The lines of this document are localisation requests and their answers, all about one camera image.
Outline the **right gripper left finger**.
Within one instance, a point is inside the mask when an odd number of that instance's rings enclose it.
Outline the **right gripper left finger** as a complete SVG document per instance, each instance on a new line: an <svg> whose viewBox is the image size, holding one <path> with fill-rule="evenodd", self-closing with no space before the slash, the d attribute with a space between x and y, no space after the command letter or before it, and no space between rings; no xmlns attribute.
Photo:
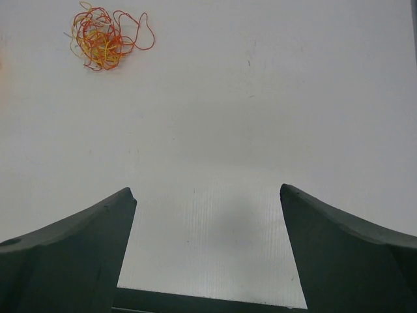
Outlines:
<svg viewBox="0 0 417 313"><path fill-rule="evenodd" d="M126 187L1 242L1 311L111 312L136 205Z"/></svg>

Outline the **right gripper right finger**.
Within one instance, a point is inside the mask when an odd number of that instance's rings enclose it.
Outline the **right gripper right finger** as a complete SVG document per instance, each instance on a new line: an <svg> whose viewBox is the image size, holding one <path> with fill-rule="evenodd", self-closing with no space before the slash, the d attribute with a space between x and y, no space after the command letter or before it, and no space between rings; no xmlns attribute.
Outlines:
<svg viewBox="0 0 417 313"><path fill-rule="evenodd" d="M415 312L416 237L292 185L280 201L309 312Z"/></svg>

